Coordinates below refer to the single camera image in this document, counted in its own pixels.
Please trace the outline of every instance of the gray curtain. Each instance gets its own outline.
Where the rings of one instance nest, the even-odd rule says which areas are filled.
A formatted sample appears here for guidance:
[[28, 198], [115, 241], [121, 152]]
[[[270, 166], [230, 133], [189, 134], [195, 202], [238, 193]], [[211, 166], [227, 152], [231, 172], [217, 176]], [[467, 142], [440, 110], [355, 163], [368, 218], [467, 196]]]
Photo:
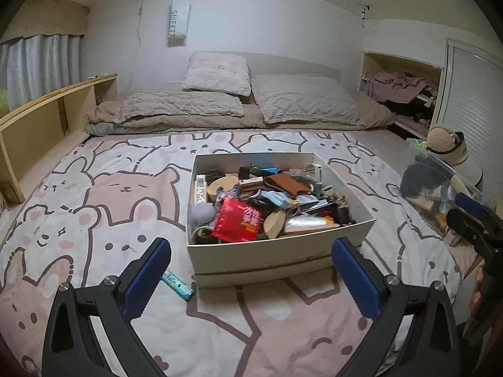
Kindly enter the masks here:
[[38, 35], [1, 44], [0, 89], [8, 92], [9, 110], [80, 82], [81, 40], [81, 36]]

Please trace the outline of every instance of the brown leather case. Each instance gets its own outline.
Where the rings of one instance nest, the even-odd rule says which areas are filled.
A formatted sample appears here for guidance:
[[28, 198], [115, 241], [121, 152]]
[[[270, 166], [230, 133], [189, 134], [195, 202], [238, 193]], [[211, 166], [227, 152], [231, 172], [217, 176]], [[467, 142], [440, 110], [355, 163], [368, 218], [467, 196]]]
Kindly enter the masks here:
[[292, 177], [285, 173], [278, 173], [269, 177], [264, 177], [263, 182], [265, 185], [274, 189], [286, 191], [293, 197], [296, 197], [299, 194], [311, 194], [310, 189], [308, 189], [305, 185], [300, 184], [297, 180], [292, 179]]

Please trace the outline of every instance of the screw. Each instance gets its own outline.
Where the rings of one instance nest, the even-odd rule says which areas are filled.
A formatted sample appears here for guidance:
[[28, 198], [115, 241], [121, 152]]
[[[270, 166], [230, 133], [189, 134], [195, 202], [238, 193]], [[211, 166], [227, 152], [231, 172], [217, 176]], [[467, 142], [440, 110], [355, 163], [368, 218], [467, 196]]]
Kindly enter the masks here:
[[70, 284], [68, 282], [63, 282], [59, 287], [58, 287], [58, 290], [60, 292], [66, 292], [68, 291], [68, 289], [70, 289]]
[[397, 286], [400, 283], [400, 278], [396, 275], [388, 275], [386, 277], [386, 283], [388, 285]]
[[112, 287], [117, 283], [117, 277], [115, 275], [105, 276], [105, 279], [103, 279], [103, 283], [108, 287]]
[[433, 282], [433, 287], [437, 290], [437, 291], [443, 291], [445, 290], [445, 285], [440, 282], [440, 281], [435, 281]]

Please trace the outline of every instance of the red snack bag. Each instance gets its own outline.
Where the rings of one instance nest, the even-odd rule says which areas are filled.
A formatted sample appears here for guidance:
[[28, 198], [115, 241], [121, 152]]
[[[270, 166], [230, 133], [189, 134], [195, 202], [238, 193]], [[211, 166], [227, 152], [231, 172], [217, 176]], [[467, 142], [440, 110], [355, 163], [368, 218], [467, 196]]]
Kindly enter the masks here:
[[262, 213], [244, 202], [223, 200], [212, 235], [227, 242], [255, 241]]

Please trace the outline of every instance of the fluffy pillow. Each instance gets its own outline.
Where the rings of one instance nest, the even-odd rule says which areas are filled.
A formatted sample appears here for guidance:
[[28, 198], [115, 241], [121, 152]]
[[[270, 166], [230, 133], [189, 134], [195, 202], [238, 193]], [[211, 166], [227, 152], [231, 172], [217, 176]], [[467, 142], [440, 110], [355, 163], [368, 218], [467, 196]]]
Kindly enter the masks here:
[[305, 120], [362, 124], [355, 101], [335, 79], [320, 75], [257, 75], [251, 85], [266, 123]]
[[241, 55], [194, 52], [182, 89], [250, 96], [250, 72]]

